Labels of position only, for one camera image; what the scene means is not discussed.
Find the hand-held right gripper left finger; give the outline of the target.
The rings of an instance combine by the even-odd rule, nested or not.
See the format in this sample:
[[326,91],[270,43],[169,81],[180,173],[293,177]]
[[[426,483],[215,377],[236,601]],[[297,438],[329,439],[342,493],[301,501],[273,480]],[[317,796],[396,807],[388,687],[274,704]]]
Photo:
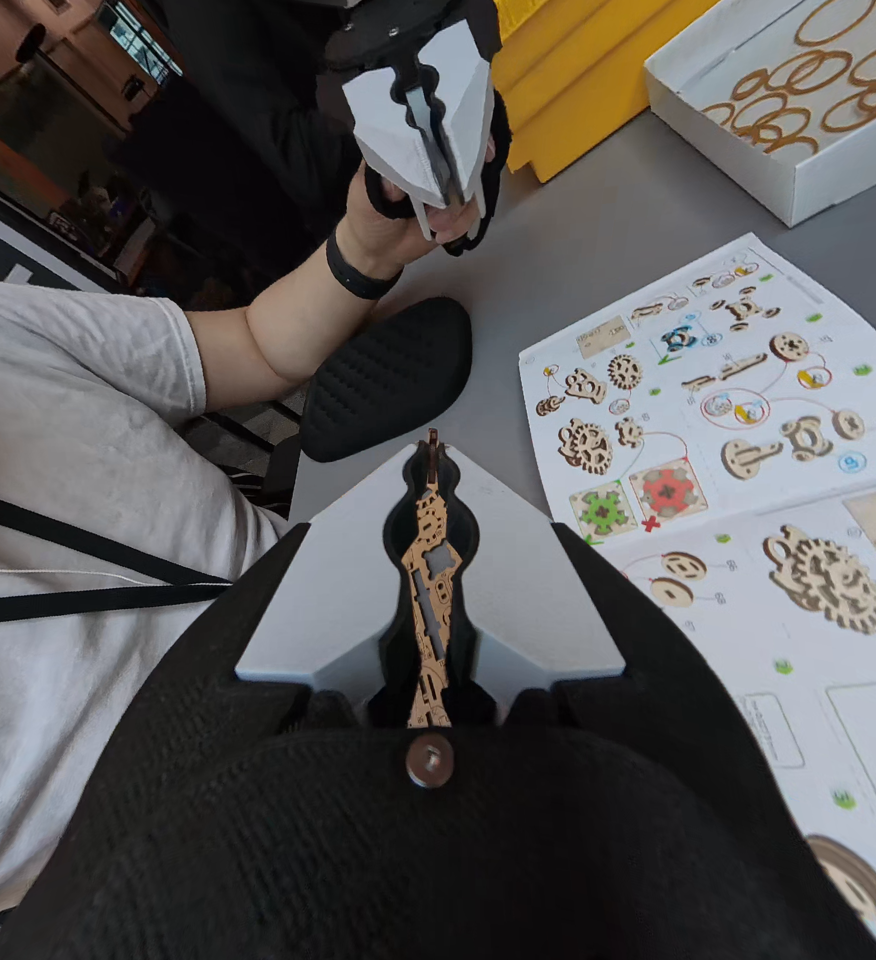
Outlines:
[[402,575],[384,525],[404,498],[410,443],[316,513],[235,666],[253,683],[342,694],[360,724],[384,687],[379,641],[395,618]]

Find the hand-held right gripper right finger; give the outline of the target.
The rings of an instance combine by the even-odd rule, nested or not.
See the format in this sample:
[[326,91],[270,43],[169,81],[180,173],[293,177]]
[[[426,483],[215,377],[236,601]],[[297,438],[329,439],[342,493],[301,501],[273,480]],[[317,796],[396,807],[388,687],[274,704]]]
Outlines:
[[493,724],[525,690],[620,677],[623,654],[541,511],[459,450],[438,446],[451,576],[442,641],[451,724]]

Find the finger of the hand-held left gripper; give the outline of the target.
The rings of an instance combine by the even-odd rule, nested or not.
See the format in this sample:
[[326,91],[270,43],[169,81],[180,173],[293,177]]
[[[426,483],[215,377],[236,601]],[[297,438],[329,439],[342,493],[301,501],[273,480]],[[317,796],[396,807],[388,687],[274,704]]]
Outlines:
[[368,166],[419,206],[445,209],[396,69],[382,66],[344,83],[354,135]]
[[467,203],[482,192],[494,109],[491,65],[480,54],[466,19],[436,32],[420,48],[419,63],[437,74],[440,143],[457,192]]

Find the wooden parts sheet strip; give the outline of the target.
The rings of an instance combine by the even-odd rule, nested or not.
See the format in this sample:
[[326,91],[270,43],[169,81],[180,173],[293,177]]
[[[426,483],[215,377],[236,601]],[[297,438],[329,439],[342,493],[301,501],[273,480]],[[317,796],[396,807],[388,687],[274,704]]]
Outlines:
[[439,490],[439,434],[429,430],[425,486],[416,501],[417,532],[402,556],[411,591],[413,624],[420,656],[410,729],[449,727],[444,706],[447,647],[451,638],[454,575],[462,559],[450,544],[448,509]]

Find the person's left forearm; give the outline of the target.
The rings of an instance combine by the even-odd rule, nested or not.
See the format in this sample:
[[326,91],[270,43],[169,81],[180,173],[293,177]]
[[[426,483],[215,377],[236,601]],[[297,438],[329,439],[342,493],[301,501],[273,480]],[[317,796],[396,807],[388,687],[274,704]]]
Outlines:
[[321,246],[246,307],[186,311],[204,375],[204,409],[283,397],[310,379],[374,306],[336,280]]

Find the person's left hand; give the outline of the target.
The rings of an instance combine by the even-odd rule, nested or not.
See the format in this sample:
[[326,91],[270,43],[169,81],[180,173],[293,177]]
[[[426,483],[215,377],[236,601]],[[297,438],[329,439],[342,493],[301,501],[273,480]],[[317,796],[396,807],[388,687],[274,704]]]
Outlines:
[[375,210],[366,172],[367,166],[361,164],[349,186],[347,211],[336,228],[336,241],[348,264],[370,278],[391,279],[438,246],[466,236],[481,219],[478,198],[444,209],[427,207],[429,236],[425,237],[416,216],[390,219]]

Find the yellow object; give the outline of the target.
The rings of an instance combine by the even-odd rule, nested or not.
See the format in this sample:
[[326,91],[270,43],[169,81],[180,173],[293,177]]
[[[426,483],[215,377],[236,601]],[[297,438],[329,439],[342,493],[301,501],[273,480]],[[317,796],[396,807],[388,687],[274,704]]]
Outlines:
[[714,1],[497,1],[508,166],[545,184],[647,109],[646,60]]

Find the black wristband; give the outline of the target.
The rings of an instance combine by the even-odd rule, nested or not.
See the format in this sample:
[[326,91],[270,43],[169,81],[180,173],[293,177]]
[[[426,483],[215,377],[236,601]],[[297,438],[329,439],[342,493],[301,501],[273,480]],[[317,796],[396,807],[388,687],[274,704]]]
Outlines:
[[361,272],[344,257],[336,231],[328,236],[324,248],[328,269],[336,282],[349,294],[362,301],[379,302],[394,289],[404,273],[404,269],[401,268],[393,276],[381,279]]

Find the illustrated instruction booklet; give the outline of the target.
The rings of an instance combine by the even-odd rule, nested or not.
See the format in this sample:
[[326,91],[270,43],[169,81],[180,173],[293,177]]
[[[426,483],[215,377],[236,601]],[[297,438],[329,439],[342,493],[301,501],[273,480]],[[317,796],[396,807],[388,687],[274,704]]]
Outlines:
[[876,937],[876,330],[748,233],[518,369],[552,519],[697,646]]

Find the black quilted cushion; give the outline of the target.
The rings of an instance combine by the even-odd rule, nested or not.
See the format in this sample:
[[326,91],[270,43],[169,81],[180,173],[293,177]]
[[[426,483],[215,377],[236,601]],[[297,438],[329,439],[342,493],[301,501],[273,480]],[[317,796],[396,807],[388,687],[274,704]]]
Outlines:
[[451,297],[373,322],[310,379],[301,452],[336,462],[432,425],[465,389],[471,363],[471,318]]

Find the white cardboard box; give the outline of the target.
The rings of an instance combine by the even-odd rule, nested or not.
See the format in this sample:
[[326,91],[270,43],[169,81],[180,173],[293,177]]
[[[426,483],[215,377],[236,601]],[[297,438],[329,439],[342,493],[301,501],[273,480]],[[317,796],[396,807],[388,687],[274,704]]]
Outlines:
[[735,42],[799,3],[719,2],[645,63],[652,112],[789,227],[876,186],[876,122],[792,163],[719,127],[684,99],[684,89]]

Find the pile of tan rubber bands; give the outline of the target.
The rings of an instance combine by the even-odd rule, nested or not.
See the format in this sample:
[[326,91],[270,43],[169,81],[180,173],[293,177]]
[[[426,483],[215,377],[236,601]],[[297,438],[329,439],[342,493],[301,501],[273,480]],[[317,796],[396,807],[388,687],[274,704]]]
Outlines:
[[684,99],[786,162],[876,122],[876,1],[801,2],[735,42]]

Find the black framed marker sign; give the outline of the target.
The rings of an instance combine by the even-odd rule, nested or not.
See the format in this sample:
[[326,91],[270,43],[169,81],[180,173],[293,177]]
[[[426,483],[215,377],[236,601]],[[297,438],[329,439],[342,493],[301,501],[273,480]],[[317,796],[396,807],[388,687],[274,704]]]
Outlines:
[[113,276],[47,230],[0,219],[0,282],[62,291],[120,293]]

